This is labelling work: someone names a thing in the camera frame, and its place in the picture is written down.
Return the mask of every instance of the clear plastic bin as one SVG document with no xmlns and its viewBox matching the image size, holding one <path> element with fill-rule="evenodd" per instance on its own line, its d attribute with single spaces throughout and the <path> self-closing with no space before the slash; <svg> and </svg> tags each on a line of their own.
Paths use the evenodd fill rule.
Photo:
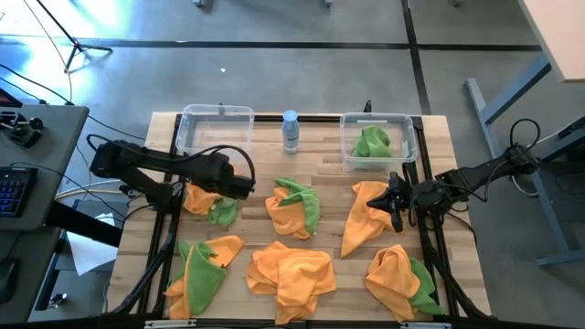
<svg viewBox="0 0 585 329">
<path fill-rule="evenodd" d="M 412 119 L 394 113 L 345 113 L 341 116 L 341 155 L 346 170 L 400 171 L 402 163 L 415 161 L 418 155 Z M 362 129 L 376 125 L 388 134 L 392 157 L 352 156 Z"/>
<path fill-rule="evenodd" d="M 195 154 L 211 146 L 228 144 L 249 153 L 253 125 L 254 111 L 249 107 L 191 104 L 183 110 L 176 135 L 176 149 L 181 154 Z M 219 152 L 229 156 L 229 162 L 233 165 L 246 164 L 236 150 L 223 149 Z"/>
</svg>

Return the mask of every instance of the folded cloth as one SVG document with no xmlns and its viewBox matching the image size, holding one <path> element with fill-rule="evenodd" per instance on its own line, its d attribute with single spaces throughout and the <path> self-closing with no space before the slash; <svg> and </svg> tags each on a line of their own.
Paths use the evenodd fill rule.
<svg viewBox="0 0 585 329">
<path fill-rule="evenodd" d="M 341 257 L 347 256 L 364 241 L 380 235 L 384 228 L 392 228 L 390 214 L 367 206 L 367 201 L 380 196 L 388 184 L 382 182 L 361 182 L 352 188 L 356 201 L 349 212 L 341 244 Z"/>
<path fill-rule="evenodd" d="M 420 281 L 420 287 L 417 290 L 417 293 L 409 298 L 410 305 L 417 311 L 423 313 L 443 315 L 444 312 L 442 308 L 430 297 L 435 291 L 435 285 L 432 283 L 431 274 L 427 268 L 425 268 L 420 261 L 413 258 L 410 259 L 410 267 Z"/>
<path fill-rule="evenodd" d="M 390 138 L 378 126 L 371 125 L 362 129 L 357 139 L 352 156 L 356 157 L 391 157 Z"/>
<path fill-rule="evenodd" d="M 189 319 L 205 311 L 226 278 L 226 267 L 244 246 L 244 240 L 227 236 L 189 246 L 177 242 L 182 267 L 165 292 L 171 307 L 169 318 Z"/>
<path fill-rule="evenodd" d="M 186 187 L 187 195 L 183 207 L 196 215 L 207 215 L 209 222 L 229 226 L 238 216 L 238 200 L 209 193 L 192 184 Z"/>
<path fill-rule="evenodd" d="M 254 251 L 246 282 L 252 293 L 276 295 L 276 324 L 313 315 L 317 296 L 336 289 L 328 254 L 289 249 L 278 241 Z"/>
<path fill-rule="evenodd" d="M 409 256 L 399 244 L 378 251 L 369 264 L 366 288 L 392 311 L 398 322 L 414 319 L 409 298 L 419 287 L 420 280 L 412 272 Z"/>
<path fill-rule="evenodd" d="M 274 230 L 281 235 L 309 239 L 317 231 L 321 216 L 317 193 L 288 178 L 276 178 L 276 184 L 280 187 L 274 188 L 274 196 L 266 199 Z"/>
</svg>

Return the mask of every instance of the tripod stand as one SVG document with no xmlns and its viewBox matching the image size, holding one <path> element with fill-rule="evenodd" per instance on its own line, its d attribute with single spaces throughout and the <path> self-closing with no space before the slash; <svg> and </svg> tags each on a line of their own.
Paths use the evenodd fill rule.
<svg viewBox="0 0 585 329">
<path fill-rule="evenodd" d="M 57 24 L 58 28 L 60 28 L 61 31 L 63 31 L 65 36 L 67 36 L 69 41 L 71 41 L 71 43 L 73 44 L 73 49 L 71 50 L 71 53 L 69 54 L 69 59 L 67 59 L 67 64 L 65 65 L 65 73 L 69 72 L 69 66 L 71 65 L 71 61 L 73 60 L 73 57 L 75 56 L 75 53 L 77 51 L 82 52 L 84 50 L 84 48 L 85 49 L 98 49 L 98 50 L 105 50 L 105 51 L 113 51 L 111 48 L 108 48 L 108 47 L 91 46 L 91 45 L 85 45 L 85 44 L 82 45 L 75 37 L 72 37 L 69 33 L 67 33 L 67 31 L 65 30 L 65 27 L 63 27 L 58 22 L 58 20 L 51 14 L 51 12 L 48 11 L 48 9 L 45 7 L 45 5 L 43 5 L 42 2 L 40 2 L 40 0 L 37 0 L 37 2 L 41 7 L 43 7 L 45 12 L 47 12 L 47 15 L 49 17 L 51 17 L 53 22 L 55 22 L 55 24 Z"/>
</svg>

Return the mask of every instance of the white paper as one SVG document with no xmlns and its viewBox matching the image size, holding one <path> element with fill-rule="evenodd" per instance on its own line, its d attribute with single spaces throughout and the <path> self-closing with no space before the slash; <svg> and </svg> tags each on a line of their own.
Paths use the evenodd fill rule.
<svg viewBox="0 0 585 329">
<path fill-rule="evenodd" d="M 101 222 L 114 226 L 113 214 L 101 214 L 96 217 Z M 90 238 L 82 237 L 79 234 L 67 232 L 67 238 L 73 253 L 75 270 L 82 275 L 96 267 L 115 260 L 118 249 L 108 246 Z"/>
</svg>

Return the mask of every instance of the keyboard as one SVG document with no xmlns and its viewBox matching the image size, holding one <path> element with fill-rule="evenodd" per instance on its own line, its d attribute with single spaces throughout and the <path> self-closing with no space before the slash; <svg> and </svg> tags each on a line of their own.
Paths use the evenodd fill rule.
<svg viewBox="0 0 585 329">
<path fill-rule="evenodd" d="M 0 167 L 0 218 L 19 218 L 38 169 Z"/>
</svg>

